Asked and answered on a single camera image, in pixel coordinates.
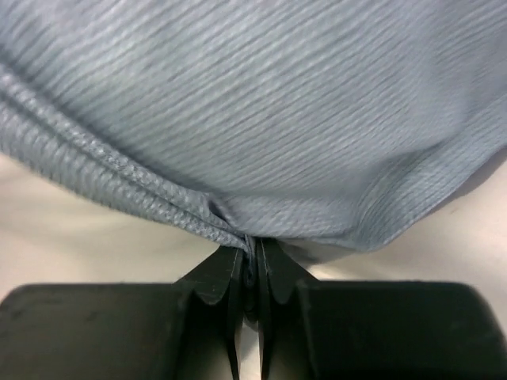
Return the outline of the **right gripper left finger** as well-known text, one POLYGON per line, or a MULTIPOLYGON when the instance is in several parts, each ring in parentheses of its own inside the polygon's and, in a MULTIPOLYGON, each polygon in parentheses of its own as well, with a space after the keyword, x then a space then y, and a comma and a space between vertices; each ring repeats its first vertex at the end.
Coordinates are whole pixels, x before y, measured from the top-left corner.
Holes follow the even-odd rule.
POLYGON ((236 379, 243 253, 175 283, 29 284, 1 304, 4 379, 236 379))

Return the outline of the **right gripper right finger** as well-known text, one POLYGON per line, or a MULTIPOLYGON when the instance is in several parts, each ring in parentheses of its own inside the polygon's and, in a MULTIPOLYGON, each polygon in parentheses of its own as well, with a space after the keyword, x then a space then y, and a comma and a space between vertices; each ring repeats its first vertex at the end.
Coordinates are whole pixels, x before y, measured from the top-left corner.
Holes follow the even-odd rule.
POLYGON ((461 283, 319 280, 257 243, 264 379, 503 379, 506 339, 461 283))

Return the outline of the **white pillow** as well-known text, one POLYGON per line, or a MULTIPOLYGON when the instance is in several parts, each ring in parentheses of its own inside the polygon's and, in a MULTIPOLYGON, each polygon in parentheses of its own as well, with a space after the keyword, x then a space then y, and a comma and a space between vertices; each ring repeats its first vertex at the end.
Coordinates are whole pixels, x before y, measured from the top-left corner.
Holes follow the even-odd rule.
MULTIPOLYGON (((277 244, 319 280, 420 281, 473 287, 506 339, 506 154, 385 249, 277 244)), ((96 206, 1 160, 1 304, 29 284, 175 283, 221 248, 171 226, 96 206)), ((243 259, 239 376, 264 379, 254 285, 243 259)))

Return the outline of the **striped blue beige pillowcase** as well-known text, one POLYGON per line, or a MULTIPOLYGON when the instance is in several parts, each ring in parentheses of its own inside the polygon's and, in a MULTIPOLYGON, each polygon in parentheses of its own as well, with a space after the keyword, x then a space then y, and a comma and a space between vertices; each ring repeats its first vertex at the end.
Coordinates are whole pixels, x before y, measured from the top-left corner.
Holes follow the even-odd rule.
POLYGON ((503 1, 4 1, 1 150, 245 251, 378 249, 506 144, 503 1))

